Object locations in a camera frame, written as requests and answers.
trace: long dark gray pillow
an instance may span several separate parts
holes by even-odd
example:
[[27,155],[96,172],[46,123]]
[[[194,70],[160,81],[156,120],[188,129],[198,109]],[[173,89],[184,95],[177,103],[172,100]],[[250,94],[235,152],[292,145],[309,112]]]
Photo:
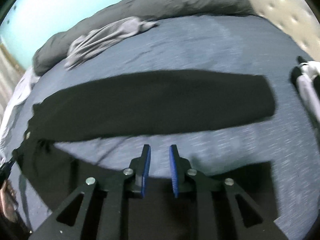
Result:
[[129,16],[159,20],[196,13],[255,15],[249,0],[122,0],[80,21],[68,31],[53,35],[34,54],[33,68],[37,75],[42,76],[67,57],[75,39]]

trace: beige headboard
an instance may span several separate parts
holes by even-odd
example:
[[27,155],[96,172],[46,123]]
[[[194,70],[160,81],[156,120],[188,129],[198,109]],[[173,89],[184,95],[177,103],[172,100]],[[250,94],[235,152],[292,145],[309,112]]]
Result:
[[320,61],[320,24],[305,0],[250,0],[258,15],[268,19]]

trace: beige curtain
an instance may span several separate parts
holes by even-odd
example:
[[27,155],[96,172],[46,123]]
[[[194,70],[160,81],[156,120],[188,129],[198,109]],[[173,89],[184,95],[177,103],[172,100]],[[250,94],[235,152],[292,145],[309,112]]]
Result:
[[24,70],[18,62],[8,53],[5,46],[0,44],[0,124],[5,107],[23,73]]

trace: gray cloth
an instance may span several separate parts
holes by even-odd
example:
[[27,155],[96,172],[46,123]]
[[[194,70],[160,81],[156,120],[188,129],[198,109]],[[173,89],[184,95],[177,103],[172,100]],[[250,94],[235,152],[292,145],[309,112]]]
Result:
[[159,20],[196,13],[255,15],[249,0],[122,0],[80,21],[71,29],[53,35],[36,51],[32,65],[36,75],[42,76],[67,57],[75,39],[130,16]]
[[[275,115],[264,122],[218,131],[97,138],[56,146],[88,162],[122,169],[148,143],[153,177],[170,176],[171,144],[178,145],[179,153],[193,168],[208,175],[270,161],[280,214],[276,224],[290,240],[302,240],[318,214],[320,156],[307,114],[288,80],[298,55],[310,60],[289,36],[260,17],[205,15],[161,20],[157,28],[112,46],[72,71],[65,71],[62,61],[42,76],[25,102],[5,150],[10,154],[23,141],[34,103],[89,80],[160,69],[263,74],[277,101]],[[50,212],[17,166],[10,178],[22,203],[21,215],[37,228]]]
[[120,41],[145,32],[156,25],[156,22],[141,21],[138,17],[110,23],[101,29],[92,30],[87,36],[81,35],[68,50],[65,67],[74,68]]

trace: triangular cutout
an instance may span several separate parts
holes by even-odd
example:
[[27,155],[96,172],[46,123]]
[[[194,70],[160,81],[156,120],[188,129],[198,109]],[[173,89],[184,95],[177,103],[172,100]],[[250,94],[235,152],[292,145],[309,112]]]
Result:
[[247,203],[247,201],[241,195],[236,195],[236,200],[241,212],[244,226],[246,228],[250,228],[263,222],[262,217],[260,217],[260,215],[257,214],[257,212],[255,212],[255,210]]
[[66,224],[73,227],[76,223],[76,218],[78,216],[82,200],[84,198],[83,194],[79,194],[57,217],[57,222]]

